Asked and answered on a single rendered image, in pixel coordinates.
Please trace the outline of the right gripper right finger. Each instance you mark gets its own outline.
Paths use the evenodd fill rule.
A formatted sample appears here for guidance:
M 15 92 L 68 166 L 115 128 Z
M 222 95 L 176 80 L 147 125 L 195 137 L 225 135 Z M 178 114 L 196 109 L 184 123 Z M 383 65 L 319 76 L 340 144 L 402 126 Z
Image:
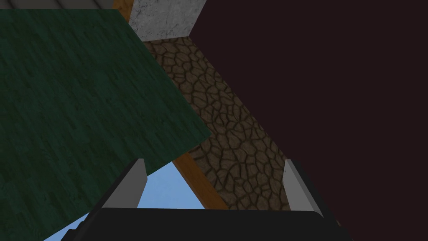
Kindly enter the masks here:
M 337 221 L 298 160 L 285 160 L 282 182 L 291 210 L 315 211 L 329 222 Z

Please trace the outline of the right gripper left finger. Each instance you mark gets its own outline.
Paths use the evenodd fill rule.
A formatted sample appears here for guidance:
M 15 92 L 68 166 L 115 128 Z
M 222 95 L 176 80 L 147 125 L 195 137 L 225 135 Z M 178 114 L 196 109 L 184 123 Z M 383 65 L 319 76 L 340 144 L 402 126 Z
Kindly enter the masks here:
M 137 159 L 114 181 L 96 208 L 136 208 L 148 180 L 144 159 Z

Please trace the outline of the green wooden door leaf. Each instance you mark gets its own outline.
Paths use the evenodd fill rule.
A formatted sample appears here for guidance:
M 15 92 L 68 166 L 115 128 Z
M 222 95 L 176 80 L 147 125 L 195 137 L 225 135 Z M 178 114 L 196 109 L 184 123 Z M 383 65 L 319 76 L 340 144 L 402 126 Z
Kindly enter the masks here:
M 44 241 L 131 161 L 210 135 L 117 10 L 0 10 L 0 241 Z

